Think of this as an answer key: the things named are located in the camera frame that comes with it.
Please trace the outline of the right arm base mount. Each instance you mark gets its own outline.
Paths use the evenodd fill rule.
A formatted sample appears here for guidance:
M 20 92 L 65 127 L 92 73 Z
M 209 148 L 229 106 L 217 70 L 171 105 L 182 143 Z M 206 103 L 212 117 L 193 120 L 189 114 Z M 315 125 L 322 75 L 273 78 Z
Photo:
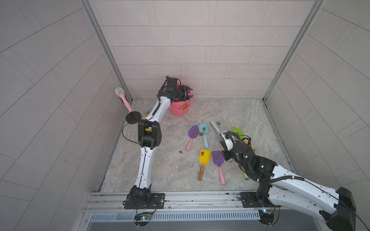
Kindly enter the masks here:
M 242 202 L 244 208 L 274 208 L 276 207 L 269 200 L 270 184 L 260 184 L 258 189 L 253 192 L 240 192 L 237 198 Z

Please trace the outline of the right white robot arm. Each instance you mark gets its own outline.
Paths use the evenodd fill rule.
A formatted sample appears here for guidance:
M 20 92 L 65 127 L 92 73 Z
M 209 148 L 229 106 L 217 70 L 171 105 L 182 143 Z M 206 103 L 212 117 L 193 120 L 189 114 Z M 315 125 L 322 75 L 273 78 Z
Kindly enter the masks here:
M 344 187 L 326 187 L 301 177 L 273 160 L 258 156 L 250 144 L 232 131 L 219 134 L 224 160 L 233 159 L 240 169 L 259 184 L 256 201 L 261 207 L 287 207 L 326 223 L 332 231 L 356 229 L 356 205 Z

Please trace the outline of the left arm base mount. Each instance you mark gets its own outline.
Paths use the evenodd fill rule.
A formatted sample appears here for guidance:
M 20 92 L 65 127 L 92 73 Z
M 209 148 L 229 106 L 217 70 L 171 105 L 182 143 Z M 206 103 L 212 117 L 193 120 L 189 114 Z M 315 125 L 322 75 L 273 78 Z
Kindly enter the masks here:
M 164 193 L 152 193 L 151 187 L 141 189 L 133 186 L 122 204 L 125 209 L 163 209 L 164 202 Z

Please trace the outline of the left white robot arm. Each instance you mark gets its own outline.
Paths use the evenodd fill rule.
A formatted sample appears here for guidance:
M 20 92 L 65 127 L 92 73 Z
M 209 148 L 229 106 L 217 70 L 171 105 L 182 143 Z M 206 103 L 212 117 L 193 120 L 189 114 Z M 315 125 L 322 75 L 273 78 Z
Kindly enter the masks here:
M 136 199 L 137 203 L 150 203 L 153 158 L 162 141 L 160 121 L 174 101 L 185 102 L 191 99 L 193 96 L 190 91 L 192 89 L 187 85 L 164 84 L 157 94 L 157 102 L 151 113 L 137 121 L 140 165 L 135 185 L 130 190 L 130 197 Z

